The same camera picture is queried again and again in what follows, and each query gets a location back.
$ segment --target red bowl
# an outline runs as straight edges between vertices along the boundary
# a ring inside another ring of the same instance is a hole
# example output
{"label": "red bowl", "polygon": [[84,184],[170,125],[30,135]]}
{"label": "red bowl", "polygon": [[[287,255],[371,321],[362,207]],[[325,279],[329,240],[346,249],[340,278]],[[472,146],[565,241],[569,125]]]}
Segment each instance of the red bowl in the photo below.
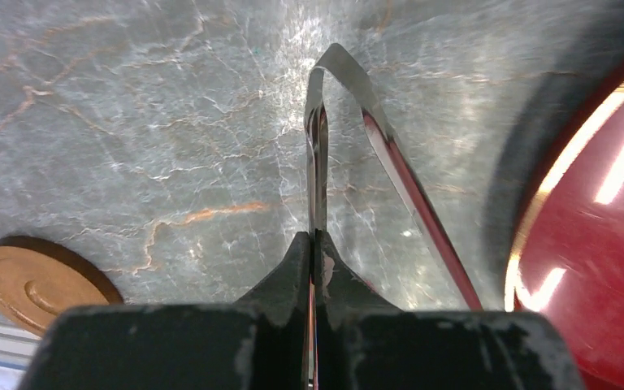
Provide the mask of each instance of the red bowl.
{"label": "red bowl", "polygon": [[624,388],[624,67],[617,74],[536,186],[506,275],[506,309],[545,315],[590,389]]}

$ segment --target gray marble surface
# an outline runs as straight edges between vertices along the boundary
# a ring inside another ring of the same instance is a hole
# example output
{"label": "gray marble surface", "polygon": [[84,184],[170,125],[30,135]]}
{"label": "gray marble surface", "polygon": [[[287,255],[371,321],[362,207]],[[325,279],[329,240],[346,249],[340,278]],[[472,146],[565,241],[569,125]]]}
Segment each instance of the gray marble surface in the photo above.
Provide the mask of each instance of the gray marble surface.
{"label": "gray marble surface", "polygon": [[[0,238],[66,245],[132,303],[234,301],[306,228],[306,77],[334,41],[501,308],[524,184],[623,58],[624,0],[0,0]],[[329,84],[341,256],[401,308],[464,308]]]}

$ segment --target wooden coaster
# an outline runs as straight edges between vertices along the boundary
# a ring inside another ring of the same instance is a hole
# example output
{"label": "wooden coaster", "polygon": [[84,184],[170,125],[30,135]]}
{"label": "wooden coaster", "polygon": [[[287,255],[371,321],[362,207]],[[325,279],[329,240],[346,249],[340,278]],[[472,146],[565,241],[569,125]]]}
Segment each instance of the wooden coaster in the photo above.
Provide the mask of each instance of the wooden coaster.
{"label": "wooden coaster", "polygon": [[64,310],[123,303],[110,280],[80,255],[26,236],[0,240],[0,312],[36,335]]}

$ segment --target red plastic object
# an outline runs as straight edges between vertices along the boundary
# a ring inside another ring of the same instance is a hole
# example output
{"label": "red plastic object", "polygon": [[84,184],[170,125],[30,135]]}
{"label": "red plastic object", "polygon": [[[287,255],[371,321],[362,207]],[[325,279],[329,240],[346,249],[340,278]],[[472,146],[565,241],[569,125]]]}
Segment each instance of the red plastic object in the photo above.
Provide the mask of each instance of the red plastic object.
{"label": "red plastic object", "polygon": [[531,199],[506,276],[513,308],[551,321],[589,389],[624,388],[624,82]]}

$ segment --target metal tongs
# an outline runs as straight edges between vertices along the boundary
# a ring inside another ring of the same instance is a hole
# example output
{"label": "metal tongs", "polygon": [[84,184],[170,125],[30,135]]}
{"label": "metal tongs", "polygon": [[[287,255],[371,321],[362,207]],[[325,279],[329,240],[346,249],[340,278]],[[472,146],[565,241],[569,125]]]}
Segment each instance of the metal tongs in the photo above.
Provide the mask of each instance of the metal tongs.
{"label": "metal tongs", "polygon": [[360,105],[365,132],[370,139],[383,169],[393,182],[427,241],[431,255],[440,257],[466,304],[481,310],[477,292],[458,255],[429,202],[410,163],[401,152],[396,131],[388,122],[379,99],[372,91],[369,75],[343,46],[334,43],[322,55],[310,72],[305,103],[305,134],[307,137],[307,196],[310,214],[310,237],[327,230],[327,173],[329,136],[327,113],[324,109],[324,72],[331,73]]}

